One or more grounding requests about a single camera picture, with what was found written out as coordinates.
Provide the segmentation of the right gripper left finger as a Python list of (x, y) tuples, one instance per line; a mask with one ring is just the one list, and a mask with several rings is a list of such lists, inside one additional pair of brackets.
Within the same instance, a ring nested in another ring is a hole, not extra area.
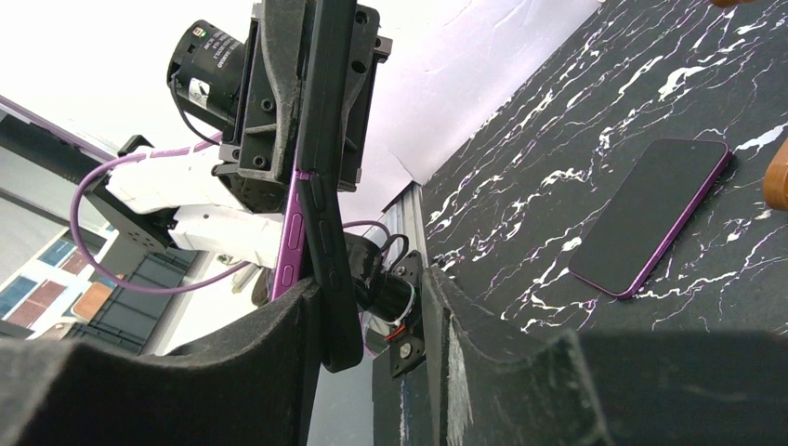
[(304, 445), (320, 289), (280, 298), (165, 356), (82, 341), (1, 344), (5, 445)]

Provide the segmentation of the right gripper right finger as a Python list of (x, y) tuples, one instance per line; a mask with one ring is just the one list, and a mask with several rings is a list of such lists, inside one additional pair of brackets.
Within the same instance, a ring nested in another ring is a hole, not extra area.
[(423, 314), (439, 445), (783, 445), (787, 340), (575, 332), (540, 341), (437, 268)]

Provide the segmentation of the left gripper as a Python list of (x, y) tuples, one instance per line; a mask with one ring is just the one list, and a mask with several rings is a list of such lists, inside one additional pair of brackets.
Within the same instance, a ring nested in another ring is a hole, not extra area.
[(387, 59), (379, 14), (314, 15), (314, 1), (252, 6), (243, 66), (215, 67), (213, 110), (235, 161), (218, 174), (257, 213), (282, 211), (294, 172), (334, 196), (354, 192), (369, 123), (377, 63)]

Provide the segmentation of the black smartphone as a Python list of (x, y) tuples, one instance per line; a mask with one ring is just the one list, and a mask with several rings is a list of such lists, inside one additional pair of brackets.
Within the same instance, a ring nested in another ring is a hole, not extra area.
[(312, 268), (322, 292), (325, 368), (358, 365), (361, 328), (337, 197), (342, 111), (356, 4), (320, 1), (314, 12), (295, 166)]

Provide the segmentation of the purple smartphone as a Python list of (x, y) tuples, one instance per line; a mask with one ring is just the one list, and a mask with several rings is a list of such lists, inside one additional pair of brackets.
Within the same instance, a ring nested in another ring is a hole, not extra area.
[(272, 300), (278, 299), (300, 279), (306, 233), (298, 184), (300, 180), (304, 179), (309, 179), (309, 174), (294, 169), (284, 214), (281, 245), (270, 291)]
[(633, 296), (732, 157), (721, 141), (653, 141), (575, 250), (569, 273), (607, 295)]

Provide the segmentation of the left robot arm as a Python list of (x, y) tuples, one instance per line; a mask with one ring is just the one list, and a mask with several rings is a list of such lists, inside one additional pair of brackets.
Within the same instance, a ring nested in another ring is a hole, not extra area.
[(342, 269), (338, 195), (359, 181), (375, 69), (387, 58), (379, 22), (355, 1), (262, 1), (244, 38), (196, 20), (165, 82), (177, 110), (217, 134), (170, 150), (135, 136), (82, 197), (150, 251)]

